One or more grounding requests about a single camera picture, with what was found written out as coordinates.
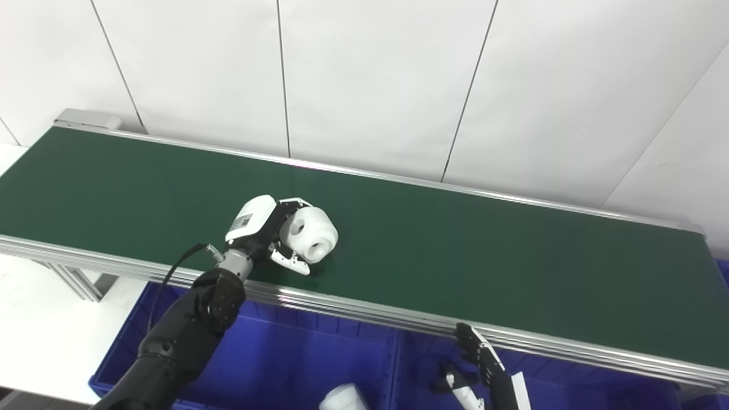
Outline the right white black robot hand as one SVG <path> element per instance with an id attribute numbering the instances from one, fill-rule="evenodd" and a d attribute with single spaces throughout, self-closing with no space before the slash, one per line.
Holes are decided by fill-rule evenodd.
<path id="1" fill-rule="evenodd" d="M 470 324 L 458 322 L 453 335 L 461 358 L 477 372 L 460 372 L 452 362 L 441 362 L 437 379 L 430 384 L 434 394 L 453 395 L 463 409 L 531 409 L 522 372 L 510 375 L 492 344 Z"/>

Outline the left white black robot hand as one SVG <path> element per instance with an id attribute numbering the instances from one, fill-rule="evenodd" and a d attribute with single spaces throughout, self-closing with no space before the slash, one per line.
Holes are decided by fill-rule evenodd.
<path id="1" fill-rule="evenodd" d="M 231 265 L 235 255 L 248 267 L 230 268 L 230 272 L 246 277 L 257 263 L 270 260 L 292 272 L 310 275 L 310 265 L 280 233 L 286 221 L 310 205 L 302 198 L 275 200 L 271 195 L 261 195 L 246 202 L 226 233 L 223 262 Z"/>

